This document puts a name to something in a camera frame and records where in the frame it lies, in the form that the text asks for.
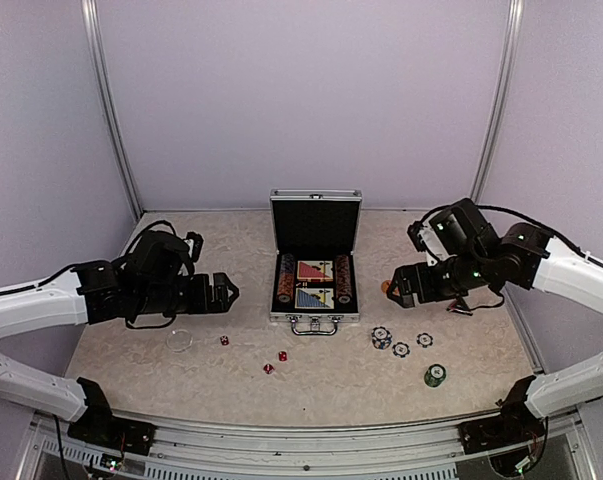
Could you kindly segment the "clear round dealer button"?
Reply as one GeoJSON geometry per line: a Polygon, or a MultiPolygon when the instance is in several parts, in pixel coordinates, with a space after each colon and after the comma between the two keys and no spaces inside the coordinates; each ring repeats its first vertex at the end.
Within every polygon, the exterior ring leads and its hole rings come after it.
{"type": "Polygon", "coordinates": [[[191,348],[192,344],[192,334],[186,329],[173,329],[166,337],[166,346],[174,353],[185,352],[191,348]]]}

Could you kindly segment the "aluminium poker case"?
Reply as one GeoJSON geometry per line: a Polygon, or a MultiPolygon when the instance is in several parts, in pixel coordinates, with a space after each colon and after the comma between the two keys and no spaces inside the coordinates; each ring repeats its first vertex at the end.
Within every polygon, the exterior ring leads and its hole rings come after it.
{"type": "Polygon", "coordinates": [[[271,322],[295,336],[329,337],[360,320],[354,253],[361,204],[358,190],[271,191],[271,322]]]}

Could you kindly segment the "black red triangular button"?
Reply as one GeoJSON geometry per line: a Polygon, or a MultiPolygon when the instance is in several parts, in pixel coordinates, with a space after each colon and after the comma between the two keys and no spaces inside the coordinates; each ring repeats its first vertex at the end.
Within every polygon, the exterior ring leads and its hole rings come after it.
{"type": "Polygon", "coordinates": [[[466,301],[462,297],[458,297],[455,300],[453,300],[446,307],[446,311],[449,312],[449,313],[454,313],[454,314],[459,314],[459,315],[465,315],[465,316],[472,316],[473,315],[472,309],[468,306],[468,304],[466,303],[466,301]]]}

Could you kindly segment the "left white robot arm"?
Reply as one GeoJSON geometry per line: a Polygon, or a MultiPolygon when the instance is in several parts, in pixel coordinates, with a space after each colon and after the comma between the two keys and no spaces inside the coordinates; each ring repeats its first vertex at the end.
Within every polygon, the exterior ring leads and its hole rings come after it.
{"type": "MultiPolygon", "coordinates": [[[[180,315],[221,314],[239,289],[223,272],[197,273],[201,235],[180,238],[162,230],[139,234],[112,261],[77,263],[31,284],[0,290],[0,340],[57,326],[96,325],[160,315],[172,323],[180,315]]],[[[101,387],[84,378],[70,380],[25,365],[0,353],[0,399],[55,415],[102,445],[121,434],[118,418],[101,387]]]]}

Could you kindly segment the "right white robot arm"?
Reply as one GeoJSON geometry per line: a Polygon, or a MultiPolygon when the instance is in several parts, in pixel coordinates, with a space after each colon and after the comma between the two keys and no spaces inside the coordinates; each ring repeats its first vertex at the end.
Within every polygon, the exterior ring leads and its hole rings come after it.
{"type": "MultiPolygon", "coordinates": [[[[448,258],[397,268],[386,287],[388,299],[403,308],[457,299],[486,286],[500,293],[508,283],[580,304],[603,315],[603,261],[575,248],[558,235],[518,223],[502,237],[482,242],[465,235],[452,242],[448,258]]],[[[492,433],[504,444],[541,419],[603,397],[603,351],[555,373],[519,380],[494,419],[492,433]]]]}

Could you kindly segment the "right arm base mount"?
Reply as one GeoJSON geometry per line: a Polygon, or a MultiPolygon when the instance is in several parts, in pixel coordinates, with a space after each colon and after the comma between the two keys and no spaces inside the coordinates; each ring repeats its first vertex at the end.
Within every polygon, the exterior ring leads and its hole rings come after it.
{"type": "Polygon", "coordinates": [[[543,417],[536,417],[525,406],[527,389],[534,375],[518,380],[504,400],[499,413],[492,417],[462,422],[458,427],[465,454],[498,449],[543,437],[547,427],[543,417]]]}

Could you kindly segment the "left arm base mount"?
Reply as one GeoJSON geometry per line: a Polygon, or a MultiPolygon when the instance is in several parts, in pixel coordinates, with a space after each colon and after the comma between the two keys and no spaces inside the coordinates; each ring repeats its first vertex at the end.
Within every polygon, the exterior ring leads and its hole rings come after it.
{"type": "Polygon", "coordinates": [[[69,422],[68,436],[111,450],[148,456],[156,426],[115,416],[96,382],[83,377],[77,382],[85,394],[87,409],[76,421],[69,422]]]}

